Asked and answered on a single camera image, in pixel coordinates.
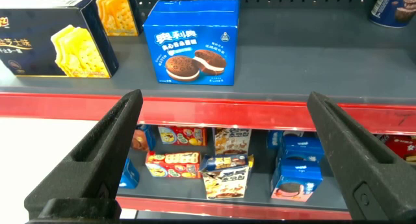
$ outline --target cardboard box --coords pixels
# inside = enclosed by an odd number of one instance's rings
[[[283,159],[272,177],[272,198],[306,202],[321,182],[316,162]]]
[[[199,179],[200,160],[198,152],[165,155],[148,152],[146,166],[153,177]]]
[[[137,0],[94,0],[108,36],[137,36],[143,31]]]
[[[0,6],[0,59],[17,76],[109,78],[118,61],[92,0]]]
[[[120,180],[120,188],[136,188],[138,184],[139,174],[130,158],[127,158],[124,164],[122,179]]]
[[[215,155],[247,154],[251,129],[213,128]]]
[[[163,144],[207,145],[207,132],[203,127],[159,126]]]
[[[286,135],[283,147],[279,148],[278,158],[320,162],[325,152],[319,139]]]
[[[237,0],[159,0],[144,23],[158,82],[234,85]]]
[[[207,199],[243,198],[249,169],[247,155],[205,156],[201,173]]]

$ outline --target cracker box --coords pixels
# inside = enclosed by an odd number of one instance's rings
[[[247,155],[205,156],[201,173],[207,199],[243,198],[249,168]]]
[[[237,0],[159,0],[144,23],[158,82],[234,85]]]
[[[410,164],[416,164],[416,137],[381,135],[379,139],[399,157]]]
[[[137,36],[142,20],[137,0],[94,0],[108,36]]]
[[[251,129],[213,128],[215,155],[247,154]]]
[[[156,138],[150,125],[140,124],[136,126],[131,141],[133,149],[141,151],[152,151],[155,148]]]
[[[0,59],[17,76],[109,78],[118,62],[92,0],[0,6]]]
[[[279,148],[278,158],[320,162],[325,152],[319,139],[286,135],[283,147]]]
[[[163,144],[207,145],[207,132],[203,127],[159,126]]]
[[[201,178],[200,158],[198,152],[164,155],[148,152],[146,166],[153,177],[198,179]]]
[[[136,188],[138,184],[139,174],[130,158],[127,158],[124,164],[122,178],[120,179],[120,188]]]
[[[306,202],[321,182],[316,162],[283,159],[272,177],[272,198]]]

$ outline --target metal shelf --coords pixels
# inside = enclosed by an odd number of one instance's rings
[[[0,69],[0,116],[98,120],[140,88],[140,121],[150,124],[313,131],[305,101],[317,91],[347,103],[373,133],[415,134],[416,23],[388,29],[367,12],[242,9],[234,86],[159,84],[144,35],[110,39],[121,64],[111,79],[16,78]]]
[[[153,212],[200,212],[197,214],[204,213],[212,216],[225,216],[224,214],[226,212],[222,210],[222,205],[225,208],[227,205],[233,205],[240,207],[236,208],[235,213],[231,215],[235,218],[296,218],[296,216],[290,217],[289,214],[291,212],[301,212],[305,215],[304,218],[306,219],[350,218],[341,192],[338,189],[336,180],[327,162],[321,163],[321,170],[324,175],[323,182],[306,203],[271,199],[270,181],[274,171],[276,152],[266,148],[266,136],[266,131],[253,131],[249,154],[253,154],[255,157],[254,167],[248,181],[246,195],[242,199],[206,200],[205,186],[202,179],[166,179],[152,177],[144,164],[146,153],[131,149],[128,157],[138,169],[140,181],[135,189],[119,188],[118,196],[120,204],[123,207],[127,205],[126,208],[135,208],[137,210],[150,209]],[[210,134],[207,147],[163,145],[159,136],[157,138],[155,151],[158,153],[200,151],[203,154],[214,154],[213,141]],[[148,206],[147,199],[156,199],[159,201],[159,205],[156,207]],[[196,202],[199,204],[202,203],[201,207],[195,208],[194,206],[197,206]],[[217,209],[211,212],[209,212],[209,208],[204,209],[205,206],[210,205],[216,205]],[[261,214],[265,212],[258,211],[259,208],[266,208],[265,210],[271,208],[277,211],[284,209],[286,210],[286,216],[281,217],[280,212],[272,212],[262,216]],[[324,216],[319,217],[317,214],[320,212]]]

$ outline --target blue oreo package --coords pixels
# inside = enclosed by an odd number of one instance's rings
[[[271,198],[305,202],[321,182],[322,174],[317,163],[283,159],[272,177]]]
[[[122,173],[122,179],[120,179],[119,187],[120,188],[136,188],[138,184],[138,171],[130,161],[130,158],[127,158],[124,164],[124,169]]]
[[[283,147],[279,148],[278,158],[320,162],[324,149],[319,139],[287,135],[283,137]]]
[[[158,82],[234,85],[237,0],[159,0],[144,23]]]

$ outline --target sandwich cookie image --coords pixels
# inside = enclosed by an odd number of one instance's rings
[[[170,78],[181,81],[195,81],[200,76],[199,69],[187,56],[173,56],[166,61],[166,72]]]
[[[221,75],[227,61],[215,52],[200,49],[195,51],[194,64],[207,75]]]

